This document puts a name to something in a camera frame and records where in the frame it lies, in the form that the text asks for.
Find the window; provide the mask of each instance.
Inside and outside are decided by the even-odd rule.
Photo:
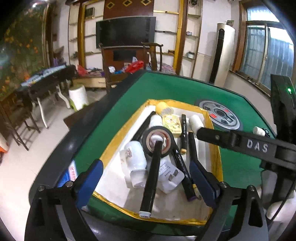
[[[291,78],[294,45],[267,7],[254,0],[241,2],[242,21],[234,71],[270,93],[270,74]]]

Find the window frame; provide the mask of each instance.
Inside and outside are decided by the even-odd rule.
[[[255,7],[255,6],[264,6],[264,4],[259,0],[242,0],[239,1],[239,33],[238,33],[238,40],[237,40],[237,49],[235,53],[234,58],[234,64],[232,67],[232,71],[237,73],[238,75],[242,76],[244,79],[247,79],[248,81],[252,81],[256,86],[258,86],[261,90],[263,90],[268,95],[271,94],[270,89],[268,89],[266,86],[261,84],[261,79],[263,76],[263,71],[265,67],[265,63],[267,60],[267,53],[268,53],[268,40],[269,40],[269,27],[274,28],[281,28],[285,29],[284,26],[280,22],[273,22],[273,21],[248,21],[247,20],[247,9],[249,7]],[[263,51],[263,59],[262,59],[262,65],[261,70],[259,73],[258,79],[253,79],[252,77],[248,76],[247,74],[240,71],[240,67],[243,63],[244,58],[244,52],[245,52],[245,45],[247,41],[247,26],[250,25],[261,25],[265,26],[265,42],[264,42],[264,51]],[[296,53],[294,54],[294,63],[293,63],[293,71],[292,71],[292,83],[295,86],[296,79],[293,78],[295,76],[295,67],[296,67]]]

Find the white letter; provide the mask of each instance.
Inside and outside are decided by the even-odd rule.
[[[251,147],[252,147],[252,145],[253,145],[253,142],[252,142],[250,139],[248,139],[248,144],[247,144],[247,147],[248,147],[248,148],[251,148]]]
[[[264,145],[263,145],[263,150],[262,150],[262,151],[263,151],[263,152],[267,152],[267,148],[268,148],[268,145],[267,145],[267,144],[264,144]]]
[[[260,151],[260,148],[259,148],[259,142],[257,142],[257,144],[255,145],[254,149],[258,149],[258,151]]]

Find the red plastic bag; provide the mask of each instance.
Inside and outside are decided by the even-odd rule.
[[[134,73],[136,72],[137,70],[143,68],[144,66],[144,62],[143,61],[136,61],[136,62],[133,62],[131,63],[127,69],[125,70],[126,73]]]
[[[79,75],[85,75],[85,74],[88,74],[88,72],[86,71],[85,68],[83,68],[81,65],[78,65],[77,66],[77,72]]]

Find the floral wall mural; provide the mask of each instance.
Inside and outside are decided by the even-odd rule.
[[[46,4],[42,4],[24,9],[0,41],[1,99],[31,75],[44,69],[42,26],[45,8]]]

